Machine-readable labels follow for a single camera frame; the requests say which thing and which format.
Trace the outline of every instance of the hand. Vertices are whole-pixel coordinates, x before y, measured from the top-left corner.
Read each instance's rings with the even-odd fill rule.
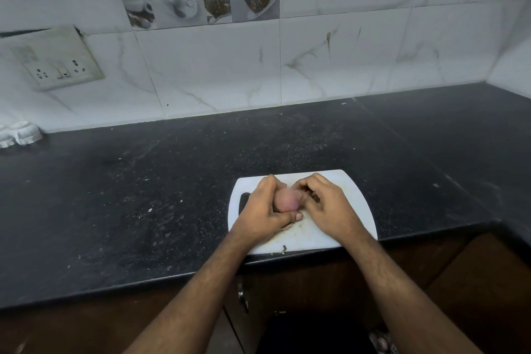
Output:
[[[313,222],[341,245],[352,237],[368,234],[342,189],[321,174],[299,179],[292,189],[305,192],[302,204]]]
[[[249,196],[245,208],[230,230],[232,234],[239,235],[249,243],[249,250],[268,240],[289,223],[302,220],[300,212],[273,212],[275,191],[286,187],[287,185],[274,175],[268,175]]]

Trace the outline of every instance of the power outlet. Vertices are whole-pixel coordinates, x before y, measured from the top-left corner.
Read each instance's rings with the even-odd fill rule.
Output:
[[[10,49],[39,90],[103,78],[74,26],[61,26],[10,38]]]

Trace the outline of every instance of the white wall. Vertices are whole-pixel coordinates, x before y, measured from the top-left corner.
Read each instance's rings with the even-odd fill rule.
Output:
[[[525,1],[280,0],[278,19],[133,31],[121,0],[0,0],[0,32],[75,24],[106,76],[36,92],[0,40],[0,123],[57,131],[481,81]]]
[[[514,24],[488,82],[531,98],[531,0]]]

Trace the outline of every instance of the left hand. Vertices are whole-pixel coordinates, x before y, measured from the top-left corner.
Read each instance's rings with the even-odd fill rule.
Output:
[[[242,213],[230,230],[249,243],[249,250],[259,243],[272,237],[282,227],[289,223],[302,220],[302,213],[275,213],[273,211],[273,195],[276,190],[284,189],[287,185],[280,182],[274,175],[263,178],[242,210]]]

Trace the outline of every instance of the black granite countertop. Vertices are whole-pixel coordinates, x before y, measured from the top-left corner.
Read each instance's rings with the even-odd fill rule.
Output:
[[[507,105],[466,105],[486,104],[484,93]],[[531,116],[527,99],[480,84],[70,131],[0,150],[0,308],[197,271],[227,233],[242,176],[343,169],[381,240],[500,221],[461,183],[474,169],[459,153],[471,132],[481,144],[492,131],[477,115],[504,122],[512,103]]]

